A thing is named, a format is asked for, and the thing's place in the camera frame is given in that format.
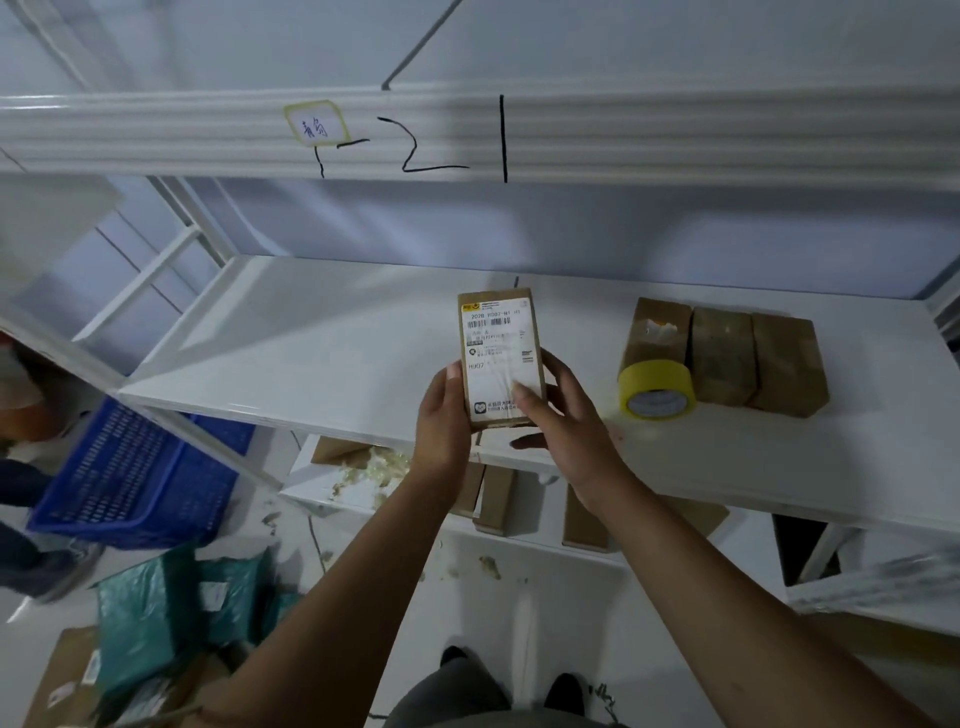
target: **fingers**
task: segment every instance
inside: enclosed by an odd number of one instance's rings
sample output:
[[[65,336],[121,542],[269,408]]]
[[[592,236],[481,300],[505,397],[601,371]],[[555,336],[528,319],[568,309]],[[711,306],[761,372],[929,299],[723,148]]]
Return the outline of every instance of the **fingers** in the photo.
[[[546,449],[546,437],[544,437],[542,432],[536,432],[532,435],[524,435],[523,437],[518,437],[511,442],[510,447],[513,449]]]
[[[459,361],[446,365],[444,407],[464,409],[464,370]]]
[[[549,432],[562,424],[562,415],[550,409],[549,404],[518,381],[514,382],[514,402],[520,411],[544,432]]]
[[[546,399],[559,409],[561,414],[566,414],[566,397],[564,397],[564,390],[556,384],[546,385]]]
[[[546,349],[540,349],[540,354],[547,371],[557,378],[557,384],[564,396],[564,413],[579,419],[594,412],[593,402],[584,392],[573,371]]]
[[[446,391],[446,369],[439,370],[433,375],[423,400],[420,402],[420,412],[435,412],[444,403]]]

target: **cardboard box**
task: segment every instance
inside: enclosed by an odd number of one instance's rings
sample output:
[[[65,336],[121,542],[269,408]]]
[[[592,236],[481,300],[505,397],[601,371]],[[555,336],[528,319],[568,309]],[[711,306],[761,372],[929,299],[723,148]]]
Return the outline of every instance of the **cardboard box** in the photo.
[[[678,515],[696,528],[703,536],[709,536],[730,514],[724,506],[704,503],[676,496],[660,496]]]
[[[97,628],[64,629],[40,678],[23,728],[94,725],[100,702]]]
[[[480,484],[483,482],[483,472],[486,466],[480,463],[467,463],[467,472],[464,473],[464,484],[460,488],[460,495],[450,508],[450,513],[457,516],[466,516],[471,519],[477,507],[477,496],[480,495]]]
[[[567,485],[564,546],[606,552],[610,548],[609,540],[607,527],[584,507],[573,492],[573,487]]]
[[[651,359],[668,359],[684,364],[692,314],[693,309],[685,303],[639,299],[620,361],[620,371]]]
[[[310,462],[314,465],[341,465],[363,469],[370,462],[370,445],[335,437],[321,437],[313,450]]]
[[[756,392],[754,325],[749,313],[693,309],[690,370],[697,401],[742,407]]]
[[[473,527],[495,536],[504,535],[510,494],[514,489],[516,471],[488,465],[483,476],[483,500],[480,515],[473,519]]]
[[[830,401],[813,322],[765,313],[753,319],[757,390],[749,406],[809,417]]]
[[[457,310],[470,424],[474,429],[529,425],[512,389],[518,381],[541,397],[546,391],[530,289],[462,293]]]

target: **blue plastic crate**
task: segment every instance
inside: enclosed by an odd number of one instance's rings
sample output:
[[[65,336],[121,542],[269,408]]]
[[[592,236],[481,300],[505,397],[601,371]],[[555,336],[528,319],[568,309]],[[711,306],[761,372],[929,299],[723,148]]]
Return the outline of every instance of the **blue plastic crate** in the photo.
[[[240,454],[256,425],[192,415]],[[107,399],[34,509],[28,529],[117,548],[208,544],[237,473]]]

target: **shoe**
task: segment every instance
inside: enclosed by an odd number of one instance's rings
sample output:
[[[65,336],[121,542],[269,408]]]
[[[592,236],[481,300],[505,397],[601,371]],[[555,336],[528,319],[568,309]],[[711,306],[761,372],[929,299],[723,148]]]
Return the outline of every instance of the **shoe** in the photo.
[[[550,692],[546,694],[543,707],[552,711],[573,713],[575,716],[585,716],[587,709],[584,705],[584,689],[580,687],[580,681],[569,672],[560,675],[550,686]]]
[[[450,662],[450,660],[456,660],[460,657],[467,658],[467,653],[460,649],[460,647],[451,645],[445,649],[444,654],[440,656],[440,667],[446,665],[448,662]]]
[[[103,544],[89,544],[74,539],[63,550],[44,553],[41,567],[45,570],[62,570],[63,575],[50,589],[36,597],[36,603],[49,604],[69,593],[89,576],[103,552]]]

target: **packing tape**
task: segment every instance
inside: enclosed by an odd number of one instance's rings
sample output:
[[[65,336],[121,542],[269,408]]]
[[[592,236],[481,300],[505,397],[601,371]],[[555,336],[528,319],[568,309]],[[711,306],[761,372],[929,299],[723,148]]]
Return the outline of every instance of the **packing tape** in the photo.
[[[641,420],[671,420],[697,406],[690,370],[669,359],[638,361],[620,372],[620,409]]]

